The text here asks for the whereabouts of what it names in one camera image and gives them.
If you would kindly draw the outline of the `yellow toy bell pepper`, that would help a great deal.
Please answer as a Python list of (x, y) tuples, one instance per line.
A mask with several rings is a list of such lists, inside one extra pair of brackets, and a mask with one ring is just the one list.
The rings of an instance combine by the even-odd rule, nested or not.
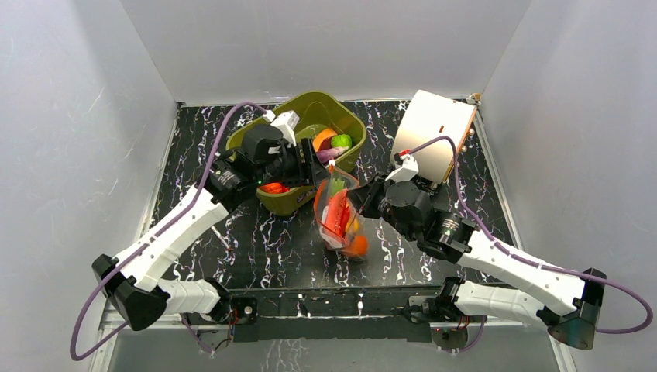
[(354, 216), (351, 218), (345, 227), (345, 232), (348, 234), (356, 234), (360, 229), (360, 222), (359, 222), (359, 217)]

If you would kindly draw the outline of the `red toy chili pepper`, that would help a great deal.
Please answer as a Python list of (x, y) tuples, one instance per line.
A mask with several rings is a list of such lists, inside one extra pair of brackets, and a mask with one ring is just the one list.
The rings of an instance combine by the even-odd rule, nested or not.
[(346, 221), (349, 217), (347, 189), (337, 193), (328, 203), (324, 227), (338, 237), (345, 235)]

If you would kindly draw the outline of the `clear zip bag orange zipper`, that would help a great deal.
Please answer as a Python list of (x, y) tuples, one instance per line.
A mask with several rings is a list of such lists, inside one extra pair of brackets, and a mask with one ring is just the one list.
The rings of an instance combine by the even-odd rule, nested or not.
[(347, 197), (359, 182), (336, 166), (328, 163), (329, 178), (318, 187), (313, 203), (315, 221), (325, 248), (350, 259), (362, 260), (369, 248), (363, 233), (363, 217)]

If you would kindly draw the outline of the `orange toy fruit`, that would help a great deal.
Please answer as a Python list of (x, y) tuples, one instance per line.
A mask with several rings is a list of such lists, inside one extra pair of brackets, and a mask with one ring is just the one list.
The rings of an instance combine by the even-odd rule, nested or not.
[(348, 258), (362, 259), (366, 256), (368, 248), (369, 243), (367, 238), (363, 235), (356, 235), (340, 253)]

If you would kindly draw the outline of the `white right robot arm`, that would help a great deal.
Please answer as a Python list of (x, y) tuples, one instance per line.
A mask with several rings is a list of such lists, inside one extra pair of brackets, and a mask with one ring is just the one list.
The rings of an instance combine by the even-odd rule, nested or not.
[(496, 317), (545, 330), (580, 350), (593, 348), (604, 274), (590, 268), (574, 275), (489, 239), (468, 219), (441, 209), (411, 181), (375, 179), (349, 190), (348, 200), (365, 218), (383, 219), (426, 255), (469, 267), (503, 281), (501, 286), (448, 277), (434, 298), (409, 298), (404, 310), (418, 322)]

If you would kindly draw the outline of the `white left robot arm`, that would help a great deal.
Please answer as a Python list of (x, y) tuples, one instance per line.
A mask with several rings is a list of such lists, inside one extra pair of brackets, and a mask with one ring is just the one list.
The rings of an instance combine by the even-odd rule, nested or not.
[(228, 218), (259, 187), (314, 186), (328, 177), (309, 138), (288, 139), (274, 125), (248, 129), (236, 148), (213, 152), (201, 179), (179, 204), (129, 248), (92, 264), (103, 295), (134, 331), (164, 315), (196, 313), (224, 322), (230, 292), (217, 280), (165, 280), (172, 264), (213, 225)]

